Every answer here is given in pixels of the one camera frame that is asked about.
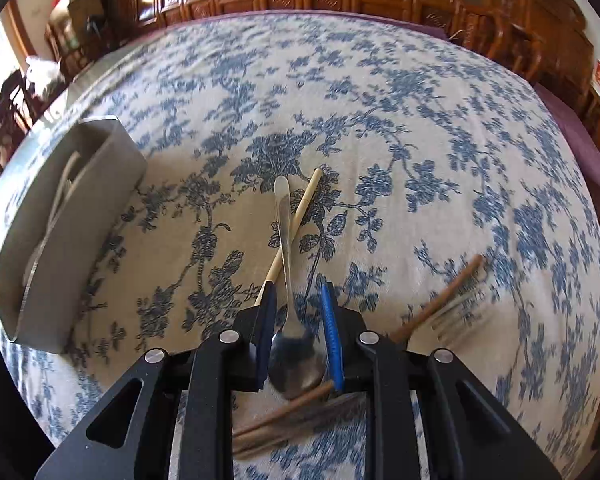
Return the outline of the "metal spoon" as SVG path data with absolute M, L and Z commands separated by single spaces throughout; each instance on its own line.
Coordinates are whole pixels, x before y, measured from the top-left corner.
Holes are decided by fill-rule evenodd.
M 286 177 L 274 182 L 280 249 L 286 292 L 286 318 L 272 339 L 268 379 L 286 400 L 294 400 L 317 387 L 325 374 L 326 353 L 315 334 L 298 319 L 291 269 L 291 203 Z

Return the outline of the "white long-handled ladle spoon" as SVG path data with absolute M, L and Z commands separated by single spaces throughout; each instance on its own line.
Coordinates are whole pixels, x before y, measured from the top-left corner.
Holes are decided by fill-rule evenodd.
M 82 155 L 79 151 L 73 151 L 68 160 L 65 163 L 64 168 L 62 168 L 59 181 L 56 186 L 56 191 L 54 194 L 54 198 L 52 201 L 52 206 L 50 207 L 50 212 L 48 213 L 45 230 L 42 235 L 42 238 L 38 241 L 31 252 L 31 255 L 27 261 L 26 266 L 24 267 L 22 274 L 22 300 L 21 303 L 24 304 L 24 300 L 26 300 L 27 291 L 29 288 L 29 281 L 31 279 L 34 267 L 38 262 L 38 258 L 40 258 L 40 253 L 42 250 L 42 246 L 45 240 L 45 237 L 50 234 L 54 222 L 58 217 L 60 208 L 64 206 L 64 203 L 69 199 L 71 194 L 73 193 L 73 189 L 76 186 L 76 173 L 74 170 L 76 169 L 76 165 L 81 160 Z

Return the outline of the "dark brown wooden chopstick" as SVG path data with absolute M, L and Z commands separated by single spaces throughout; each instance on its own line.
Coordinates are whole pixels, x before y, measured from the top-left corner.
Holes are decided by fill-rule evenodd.
M 458 290 L 476 273 L 480 266 L 483 265 L 483 261 L 483 255 L 478 254 L 473 256 L 449 286 L 446 286 L 438 296 L 435 296 L 433 300 L 429 301 L 428 304 L 426 304 L 426 306 L 415 314 L 407 323 L 404 323 L 397 330 L 394 330 L 389 338 L 397 344 L 407 342 L 407 339 L 413 335 L 414 331 L 417 330 L 419 326 L 422 326 L 428 318 L 431 318 L 452 300 Z M 271 425 L 273 422 L 278 422 L 288 415 L 300 411 L 310 403 L 324 398 L 324 396 L 327 396 L 334 390 L 335 384 L 332 380 L 324 382 L 324 384 L 319 385 L 308 393 L 303 393 L 302 396 L 290 401 L 276 411 L 261 416 L 245 427 L 234 429 L 233 437 L 242 437 L 244 434 L 250 434 L 250 432 Z

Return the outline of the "light bamboo chopstick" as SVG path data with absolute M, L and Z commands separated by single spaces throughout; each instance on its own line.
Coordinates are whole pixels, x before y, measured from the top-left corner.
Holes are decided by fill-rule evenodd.
M 300 203 L 292 217 L 290 224 L 290 240 L 294 240 L 298 233 L 298 229 L 300 228 L 300 224 L 308 210 L 311 202 L 313 200 L 313 196 L 315 191 L 317 190 L 318 184 L 320 183 L 321 178 L 323 177 L 323 170 L 321 168 L 316 168 L 314 173 L 312 174 L 311 180 L 304 190 L 304 193 L 301 197 Z M 266 274 L 266 278 L 261 286 L 258 298 L 256 300 L 256 305 L 258 306 L 261 303 L 264 288 L 267 282 L 275 283 L 279 276 L 280 271 L 283 270 L 283 254 L 282 251 L 279 250 L 272 261 L 270 268 L 268 269 L 268 274 Z

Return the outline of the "metal fork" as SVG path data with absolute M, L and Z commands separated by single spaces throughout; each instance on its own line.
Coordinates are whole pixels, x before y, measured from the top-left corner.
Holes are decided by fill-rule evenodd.
M 426 354 L 435 346 L 452 347 L 485 319 L 486 289 L 477 287 L 456 296 L 416 328 L 406 348 L 411 352 Z M 312 401 L 303 401 L 290 408 L 283 406 L 280 414 L 266 416 L 266 421 L 259 422 L 257 428 L 238 431 L 233 438 L 234 456 L 241 460 L 299 434 L 306 434 L 342 416 L 361 400 L 361 393 L 322 393 Z

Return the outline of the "blue floral tablecloth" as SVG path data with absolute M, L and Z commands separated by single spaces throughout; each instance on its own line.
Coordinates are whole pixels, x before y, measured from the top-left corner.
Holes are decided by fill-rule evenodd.
M 117 117 L 147 169 L 96 248 L 65 347 L 0 346 L 59 444 L 146 350 L 232 324 L 277 248 L 273 184 L 300 197 L 298 315 L 320 289 L 388 334 L 474 255 L 480 322 L 451 346 L 570 477 L 600 403 L 600 222 L 576 158 L 524 79 L 389 23 L 247 14 L 170 29 L 37 126 L 0 180 L 0 251 L 34 175 L 80 120 Z

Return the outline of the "grey metal utensil tray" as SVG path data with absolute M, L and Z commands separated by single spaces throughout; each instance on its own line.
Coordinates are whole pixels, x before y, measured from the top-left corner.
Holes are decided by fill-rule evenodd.
M 76 186 L 45 237 L 22 304 L 23 270 L 73 151 L 82 155 Z M 93 263 L 146 168 L 114 116 L 81 120 L 56 144 L 24 192 L 0 250 L 0 320 L 10 342 L 53 353 L 65 347 Z

